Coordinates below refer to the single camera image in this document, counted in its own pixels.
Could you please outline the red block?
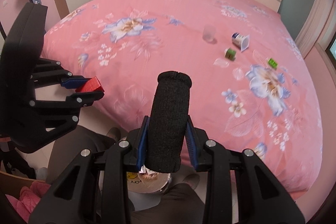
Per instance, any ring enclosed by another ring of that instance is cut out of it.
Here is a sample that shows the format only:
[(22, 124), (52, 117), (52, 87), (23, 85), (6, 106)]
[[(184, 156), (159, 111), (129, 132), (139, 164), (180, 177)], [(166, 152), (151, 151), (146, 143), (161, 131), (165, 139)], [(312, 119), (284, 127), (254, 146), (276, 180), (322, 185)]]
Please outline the red block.
[(89, 79), (86, 83), (75, 89), (77, 93), (104, 92), (102, 84), (97, 77)]

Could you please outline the black sock roll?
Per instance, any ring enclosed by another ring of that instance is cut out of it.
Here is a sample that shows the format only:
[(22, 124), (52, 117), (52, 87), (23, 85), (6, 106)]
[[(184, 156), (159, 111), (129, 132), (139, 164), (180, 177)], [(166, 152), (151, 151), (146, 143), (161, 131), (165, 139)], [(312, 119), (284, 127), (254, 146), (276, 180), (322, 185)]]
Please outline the black sock roll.
[(145, 166), (154, 172), (175, 173), (180, 169), (191, 86), (190, 77), (181, 72), (158, 76), (145, 139)]

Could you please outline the light green block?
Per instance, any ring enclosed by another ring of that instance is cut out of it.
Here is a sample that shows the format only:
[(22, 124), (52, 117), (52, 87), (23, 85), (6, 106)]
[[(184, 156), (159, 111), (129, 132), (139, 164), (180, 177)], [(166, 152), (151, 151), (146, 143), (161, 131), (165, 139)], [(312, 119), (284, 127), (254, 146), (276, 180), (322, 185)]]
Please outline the light green block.
[(272, 58), (269, 58), (268, 61), (267, 61), (267, 64), (274, 70), (277, 70), (277, 67), (278, 67), (278, 63), (272, 59)]

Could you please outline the dark green block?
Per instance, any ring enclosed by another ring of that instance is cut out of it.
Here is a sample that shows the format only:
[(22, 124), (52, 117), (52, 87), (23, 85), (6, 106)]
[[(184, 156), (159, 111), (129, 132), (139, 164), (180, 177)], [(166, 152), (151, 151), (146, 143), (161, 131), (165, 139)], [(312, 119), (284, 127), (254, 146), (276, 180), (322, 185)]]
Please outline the dark green block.
[(232, 48), (228, 48), (228, 49), (225, 50), (224, 56), (228, 60), (234, 61), (235, 58), (236, 58), (236, 51), (233, 50)]

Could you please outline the white yogurt cup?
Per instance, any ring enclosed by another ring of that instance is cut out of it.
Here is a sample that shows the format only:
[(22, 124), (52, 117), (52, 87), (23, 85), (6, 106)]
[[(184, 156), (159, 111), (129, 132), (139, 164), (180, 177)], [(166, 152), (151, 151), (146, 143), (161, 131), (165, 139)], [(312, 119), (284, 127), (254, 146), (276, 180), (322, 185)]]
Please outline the white yogurt cup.
[(243, 52), (249, 48), (249, 35), (242, 35), (238, 32), (232, 35), (232, 44)]

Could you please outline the clear plastic cup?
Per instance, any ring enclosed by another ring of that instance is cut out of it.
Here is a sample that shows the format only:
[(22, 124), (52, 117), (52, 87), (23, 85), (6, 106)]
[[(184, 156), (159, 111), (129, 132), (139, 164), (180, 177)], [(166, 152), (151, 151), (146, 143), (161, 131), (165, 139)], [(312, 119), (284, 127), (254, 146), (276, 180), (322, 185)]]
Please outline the clear plastic cup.
[(215, 38), (216, 28), (212, 25), (205, 25), (202, 38), (208, 43), (212, 43)]

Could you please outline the white trash bin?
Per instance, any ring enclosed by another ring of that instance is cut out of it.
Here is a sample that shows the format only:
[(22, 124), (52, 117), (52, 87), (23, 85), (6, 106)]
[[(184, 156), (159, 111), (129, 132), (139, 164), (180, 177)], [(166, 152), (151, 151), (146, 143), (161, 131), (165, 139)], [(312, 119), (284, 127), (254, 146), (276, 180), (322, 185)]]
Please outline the white trash bin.
[(127, 172), (128, 191), (141, 194), (154, 194), (164, 192), (170, 185), (171, 173), (154, 172), (142, 166), (139, 172)]

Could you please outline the pink fluffy cloth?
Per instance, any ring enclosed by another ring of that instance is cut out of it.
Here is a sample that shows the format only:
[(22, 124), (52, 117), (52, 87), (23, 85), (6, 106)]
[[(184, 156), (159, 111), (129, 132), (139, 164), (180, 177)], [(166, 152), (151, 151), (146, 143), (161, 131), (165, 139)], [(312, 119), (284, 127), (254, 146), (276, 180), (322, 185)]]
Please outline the pink fluffy cloth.
[(24, 186), (21, 188), (19, 199), (8, 194), (6, 194), (6, 197), (15, 211), (28, 223), (31, 213), (47, 193), (50, 186), (50, 184), (45, 182), (35, 181), (30, 187)]

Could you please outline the pink floral bed quilt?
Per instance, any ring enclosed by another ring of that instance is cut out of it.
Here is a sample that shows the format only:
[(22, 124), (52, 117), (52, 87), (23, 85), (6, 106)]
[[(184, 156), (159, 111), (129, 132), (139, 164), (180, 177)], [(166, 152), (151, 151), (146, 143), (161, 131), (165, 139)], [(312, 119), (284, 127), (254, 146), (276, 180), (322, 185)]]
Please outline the pink floral bed quilt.
[[(212, 43), (205, 25), (216, 28)], [(236, 32), (249, 35), (243, 52), (232, 44)], [(313, 81), (280, 15), (253, 0), (94, 0), (45, 34), (42, 55), (97, 77), (105, 95), (96, 107), (127, 131), (150, 114), (160, 73), (186, 73), (193, 124), (211, 139), (253, 149), (289, 192), (308, 190), (319, 174)]]

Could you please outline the pink curtain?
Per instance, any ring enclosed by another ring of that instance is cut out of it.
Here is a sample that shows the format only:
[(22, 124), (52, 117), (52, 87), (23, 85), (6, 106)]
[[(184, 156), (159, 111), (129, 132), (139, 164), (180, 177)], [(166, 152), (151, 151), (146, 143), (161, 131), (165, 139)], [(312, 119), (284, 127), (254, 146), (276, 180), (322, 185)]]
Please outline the pink curtain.
[(314, 46), (326, 50), (335, 34), (335, 0), (314, 0), (309, 15), (295, 39), (303, 58)]

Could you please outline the window with dark frame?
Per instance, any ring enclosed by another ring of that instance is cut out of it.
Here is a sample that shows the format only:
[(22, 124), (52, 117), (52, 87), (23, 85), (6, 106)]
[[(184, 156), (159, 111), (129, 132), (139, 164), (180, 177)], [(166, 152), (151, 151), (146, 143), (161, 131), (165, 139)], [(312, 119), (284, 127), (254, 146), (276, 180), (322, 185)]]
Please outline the window with dark frame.
[(336, 38), (333, 38), (332, 41), (327, 46), (325, 51), (329, 57), (329, 59), (335, 63), (336, 62)]

